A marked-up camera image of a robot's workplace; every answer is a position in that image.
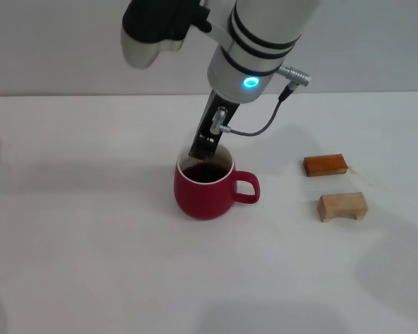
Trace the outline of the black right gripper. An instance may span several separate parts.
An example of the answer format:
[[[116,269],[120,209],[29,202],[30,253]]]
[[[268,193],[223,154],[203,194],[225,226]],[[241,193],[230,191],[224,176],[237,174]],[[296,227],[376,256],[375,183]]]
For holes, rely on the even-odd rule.
[[[199,123],[198,134],[189,150],[190,157],[204,161],[215,154],[222,135],[219,127],[229,124],[239,106],[238,103],[220,97],[214,90],[210,92]]]

